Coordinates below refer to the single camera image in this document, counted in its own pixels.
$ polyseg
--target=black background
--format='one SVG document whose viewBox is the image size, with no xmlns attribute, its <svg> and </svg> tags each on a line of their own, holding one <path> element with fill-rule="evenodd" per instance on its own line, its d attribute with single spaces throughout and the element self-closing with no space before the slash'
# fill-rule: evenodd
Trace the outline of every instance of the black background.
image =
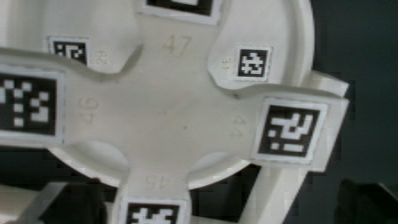
<svg viewBox="0 0 398 224">
<path fill-rule="evenodd" d="M 284 224 L 334 223 L 344 178 L 358 183 L 398 184 L 398 1 L 312 0 L 310 3 L 314 69 L 350 83 L 351 103 L 326 172 L 310 173 L 305 178 Z M 12 148 L 0 151 L 3 183 L 39 188 L 48 180 L 60 179 L 76 181 L 81 177 L 44 151 L 21 152 Z M 220 202 L 222 196 L 213 194 L 209 198 Z"/>
</svg>

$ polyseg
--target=white plastic part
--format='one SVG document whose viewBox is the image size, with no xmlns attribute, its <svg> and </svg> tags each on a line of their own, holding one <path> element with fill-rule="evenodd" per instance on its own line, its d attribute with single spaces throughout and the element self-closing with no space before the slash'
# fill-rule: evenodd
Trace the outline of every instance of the white plastic part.
<svg viewBox="0 0 398 224">
<path fill-rule="evenodd" d="M 24 223 L 42 224 L 39 217 L 44 214 L 56 200 L 58 194 L 65 186 L 67 186 L 67 183 L 62 183 L 62 182 L 49 183 L 46 185 L 26 209 L 23 210 L 23 213 L 17 216 L 17 220 L 12 222 L 12 224 L 24 224 Z"/>
<path fill-rule="evenodd" d="M 65 4 L 67 7 L 78 8 L 79 4 L 72 2 L 60 3 L 53 0 L 51 4 L 48 3 L 53 7 L 40 7 L 44 3 L 28 2 L 30 7 L 44 10 L 40 14 L 24 11 L 26 5 L 10 5 L 16 12 L 12 22 L 1 27 L 10 34 L 1 41 L 7 47 L 24 46 L 23 50 L 37 50 L 35 47 L 42 46 L 37 45 L 37 41 L 53 33 L 48 32 L 53 26 L 33 30 L 35 38 L 30 42 L 23 39 L 23 33 L 17 33 L 24 30 L 10 32 L 14 24 L 24 28 L 42 27 L 42 21 L 46 24 L 49 18 L 56 17 L 56 6 L 64 7 Z M 101 3 L 92 2 L 83 9 L 88 12 L 90 9 L 95 11 L 95 7 L 108 4 L 104 0 Z M 140 32 L 133 33 L 136 29 L 127 29 L 126 36 L 120 35 L 126 42 L 115 41 L 115 45 L 131 41 L 131 45 L 122 44 L 126 49 L 120 45 L 120 48 L 111 48 L 113 44 L 106 41 L 106 46 L 115 49 L 113 57 L 119 59 L 115 67 L 122 67 L 113 76 L 97 72 L 106 72 L 106 69 L 92 71 L 81 63 L 71 63 L 71 60 L 49 54 L 0 50 L 0 79 L 1 74 L 8 72 L 1 70 L 3 67 L 19 68 L 12 70 L 14 77 L 23 77 L 21 71 L 32 69 L 62 71 L 65 74 L 64 95 L 51 96 L 56 102 L 64 102 L 64 108 L 56 109 L 56 113 L 64 114 L 64 123 L 55 120 L 55 126 L 64 130 L 62 144 L 48 144 L 39 138 L 23 138 L 16 142 L 7 135 L 0 135 L 0 142 L 44 146 L 87 176 L 99 177 L 104 183 L 119 186 L 110 224 L 124 223 L 126 214 L 120 214 L 120 209 L 135 200 L 145 200 L 147 203 L 163 201 L 163 204 L 167 201 L 177 201 L 186 205 L 181 215 L 184 221 L 175 224 L 223 223 L 200 218 L 188 221 L 188 189 L 215 183 L 250 162 L 255 163 L 263 170 L 239 224 L 277 224 L 286 216 L 305 173 L 309 170 L 325 169 L 348 104 L 341 98 L 344 88 L 334 88 L 346 84 L 309 72 L 309 1 L 229 1 L 220 10 L 220 27 L 202 25 L 195 20 L 184 22 L 145 14 L 135 14 L 133 17 L 129 10 L 119 8 L 127 5 L 124 4 L 126 2 L 120 5 L 111 2 L 111 6 L 117 5 L 115 9 L 110 7 L 104 10 L 99 7 L 119 19 L 126 16 L 122 18 L 131 19 L 126 21 L 133 23 L 136 20 L 140 27 Z M 17 19 L 19 13 L 35 19 Z M 51 17 L 42 19 L 37 18 L 39 15 Z M 81 28 L 67 24 L 67 29 L 71 32 L 87 32 L 87 35 L 69 37 L 101 37 L 108 26 L 87 29 L 87 26 Z M 142 39 L 143 48 L 140 55 L 129 57 L 136 49 L 136 39 Z M 241 49 L 248 50 L 243 52 L 247 55 L 239 55 L 243 70 L 250 71 L 250 75 L 266 74 L 266 79 L 245 81 L 227 78 L 231 71 L 238 69 L 239 61 L 232 52 L 241 54 Z M 300 121 L 293 122 L 293 117 L 284 118 L 284 121 L 291 122 L 273 122 L 280 127 L 302 128 L 298 134 L 309 139 L 300 149 L 291 146 L 284 148 L 287 152 L 277 153 L 277 159 L 270 156 L 275 147 L 266 148 L 266 144 L 259 144 L 261 133 L 268 133 L 263 132 L 268 119 L 280 120 L 277 112 L 266 109 L 270 105 L 277 106 L 266 100 L 270 98 L 280 99 L 280 102 L 305 102 L 305 106 L 300 103 L 293 103 L 294 106 L 282 104 L 287 113 L 293 113 L 293 109 L 298 111 L 298 119 L 300 115 L 307 117 L 305 114 L 319 113 L 319 117 L 323 116 L 319 121 L 316 116 L 310 118 L 314 129 L 303 127 Z M 280 134 L 277 138 L 294 140 L 296 137 Z M 303 162 L 296 159 L 300 155 L 291 151 L 310 153 L 303 156 Z M 158 210 L 161 214 L 170 212 L 165 210 L 167 208 Z"/>
<path fill-rule="evenodd" d="M 35 191 L 0 185 L 0 224 L 17 219 L 35 196 Z"/>
<path fill-rule="evenodd" d="M 127 0 L 1 0 L 7 9 L 1 46 L 53 53 L 58 38 L 64 56 L 74 58 L 67 46 L 76 47 L 72 42 L 83 44 L 78 47 L 88 68 L 117 73 L 140 48 L 131 3 Z"/>
<path fill-rule="evenodd" d="M 231 1 L 227 20 L 211 48 L 207 69 L 216 85 L 241 89 L 257 84 L 300 86 L 312 65 L 314 29 L 309 1 Z M 263 79 L 243 79 L 239 49 L 270 48 Z"/>
</svg>

